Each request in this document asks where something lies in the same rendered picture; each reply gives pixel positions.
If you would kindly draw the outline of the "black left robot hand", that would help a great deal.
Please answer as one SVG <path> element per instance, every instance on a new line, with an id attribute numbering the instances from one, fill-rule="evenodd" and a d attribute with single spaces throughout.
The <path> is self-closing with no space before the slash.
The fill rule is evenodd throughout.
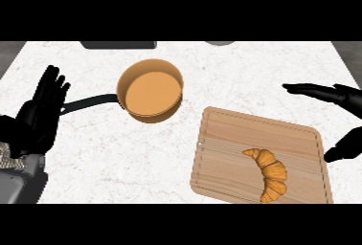
<path id="1" fill-rule="evenodd" d="M 59 113 L 71 84 L 48 66 L 34 93 L 17 111 L 16 117 L 0 116 L 0 143 L 10 147 L 10 157 L 45 154 L 54 142 Z"/>

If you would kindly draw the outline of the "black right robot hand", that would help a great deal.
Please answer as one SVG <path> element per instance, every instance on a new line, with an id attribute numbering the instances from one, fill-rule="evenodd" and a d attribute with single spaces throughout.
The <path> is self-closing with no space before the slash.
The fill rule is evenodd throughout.
<path id="1" fill-rule="evenodd" d="M 311 83 L 285 84 L 289 94 L 304 95 L 310 98 L 332 102 L 353 116 L 362 120 L 362 90 L 341 84 L 331 87 Z M 353 128 L 335 145 L 323 153 L 323 161 L 332 163 L 342 159 L 354 159 L 362 154 L 362 126 Z"/>

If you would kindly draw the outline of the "wooden cutting board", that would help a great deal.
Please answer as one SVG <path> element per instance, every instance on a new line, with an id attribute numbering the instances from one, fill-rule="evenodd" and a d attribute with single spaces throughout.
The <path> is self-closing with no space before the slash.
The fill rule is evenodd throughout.
<path id="1" fill-rule="evenodd" d="M 190 188 L 232 203 L 329 204 L 317 131 L 208 107 L 199 127 Z"/>

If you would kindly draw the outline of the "golden croissant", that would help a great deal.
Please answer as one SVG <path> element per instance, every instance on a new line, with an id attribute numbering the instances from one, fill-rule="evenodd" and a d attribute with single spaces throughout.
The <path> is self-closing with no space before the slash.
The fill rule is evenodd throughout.
<path id="1" fill-rule="evenodd" d="M 283 163 L 276 159 L 269 149 L 251 148 L 242 153 L 254 160 L 263 175 L 264 189 L 260 202 L 270 203 L 279 199 L 286 192 L 286 169 Z"/>

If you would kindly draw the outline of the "dark grey flat appliance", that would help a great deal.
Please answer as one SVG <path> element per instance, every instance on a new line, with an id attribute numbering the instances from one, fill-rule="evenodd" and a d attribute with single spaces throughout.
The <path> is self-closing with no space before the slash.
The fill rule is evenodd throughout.
<path id="1" fill-rule="evenodd" d="M 155 41 L 82 41 L 85 49 L 153 49 Z"/>

